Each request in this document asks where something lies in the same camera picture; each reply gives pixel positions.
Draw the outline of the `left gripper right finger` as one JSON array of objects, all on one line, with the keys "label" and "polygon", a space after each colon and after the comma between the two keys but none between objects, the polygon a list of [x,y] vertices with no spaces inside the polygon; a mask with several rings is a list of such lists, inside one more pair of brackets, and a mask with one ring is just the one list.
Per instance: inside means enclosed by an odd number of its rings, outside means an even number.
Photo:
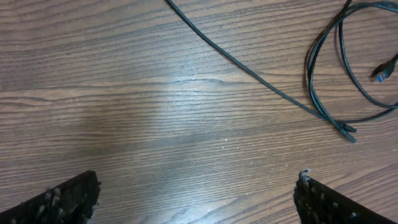
[{"label": "left gripper right finger", "polygon": [[302,224],[395,224],[307,175],[298,174],[294,204]]}]

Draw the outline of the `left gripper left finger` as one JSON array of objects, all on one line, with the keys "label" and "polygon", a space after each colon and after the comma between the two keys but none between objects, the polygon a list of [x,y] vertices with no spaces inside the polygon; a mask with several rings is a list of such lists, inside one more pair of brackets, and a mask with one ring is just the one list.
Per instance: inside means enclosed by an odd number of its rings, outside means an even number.
[{"label": "left gripper left finger", "polygon": [[1,212],[3,224],[89,224],[98,206],[101,182],[85,171]]}]

